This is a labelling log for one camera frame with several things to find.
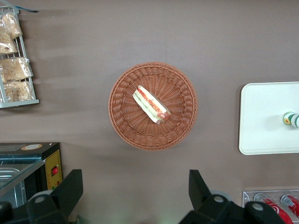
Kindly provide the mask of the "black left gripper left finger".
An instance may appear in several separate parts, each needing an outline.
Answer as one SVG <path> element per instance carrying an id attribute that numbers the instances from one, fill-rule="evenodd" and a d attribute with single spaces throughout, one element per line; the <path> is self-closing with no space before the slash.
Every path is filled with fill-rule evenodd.
<path id="1" fill-rule="evenodd" d="M 31 224 L 67 224 L 83 195 L 82 170 L 72 170 L 50 193 L 38 193 L 26 205 Z"/>

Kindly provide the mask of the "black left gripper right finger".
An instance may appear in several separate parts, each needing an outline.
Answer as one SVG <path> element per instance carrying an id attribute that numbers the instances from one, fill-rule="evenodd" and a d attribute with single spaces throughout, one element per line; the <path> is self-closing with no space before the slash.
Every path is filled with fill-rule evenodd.
<path id="1" fill-rule="evenodd" d="M 198 170 L 189 171 L 189 198 L 193 210 L 181 224 L 243 224 L 243 208 L 220 194 L 212 194 Z"/>

